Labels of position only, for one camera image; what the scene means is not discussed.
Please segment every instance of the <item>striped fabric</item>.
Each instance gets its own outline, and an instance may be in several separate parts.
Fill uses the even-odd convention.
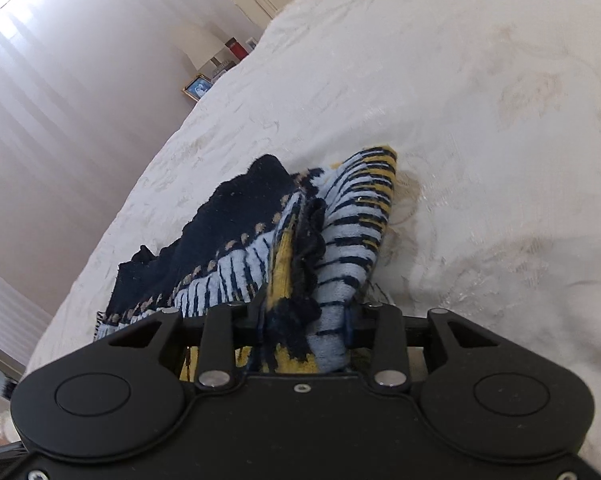
[[[344,308],[363,291],[378,256],[391,211],[395,153],[370,148],[335,169],[292,178],[297,191],[280,198],[284,208],[269,230],[263,223],[249,243],[228,242],[217,260],[180,280],[167,305],[183,316],[202,316],[215,304],[250,300],[267,282],[262,352],[249,356],[249,366],[331,372],[349,364]],[[123,322],[106,314],[96,338],[159,310],[160,300],[136,305]]]

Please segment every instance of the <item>lamp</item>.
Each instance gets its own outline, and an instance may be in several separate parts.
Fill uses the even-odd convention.
[[[225,44],[210,31],[188,23],[176,27],[172,31],[172,39],[176,46],[189,56],[196,70],[200,70],[208,61],[220,66],[215,56],[225,48]]]

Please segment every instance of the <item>cream bed cover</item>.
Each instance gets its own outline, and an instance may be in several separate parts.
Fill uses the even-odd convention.
[[[263,153],[397,150],[375,280],[578,373],[601,470],[601,0],[295,0],[139,179],[28,370],[88,344],[119,263]]]

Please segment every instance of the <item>garment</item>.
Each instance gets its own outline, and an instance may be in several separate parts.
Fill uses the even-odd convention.
[[[335,169],[288,174],[271,155],[221,184],[154,256],[121,264],[96,338],[162,308],[202,316],[250,301],[267,283],[260,351],[239,364],[272,372],[331,372],[349,364],[344,309],[363,291],[391,211],[395,153],[376,147]]]

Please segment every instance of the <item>photograph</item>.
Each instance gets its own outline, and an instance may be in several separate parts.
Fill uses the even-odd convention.
[[[183,92],[194,101],[198,102],[210,88],[212,88],[212,82],[202,74],[199,74],[191,83],[189,83],[189,85],[183,88]]]

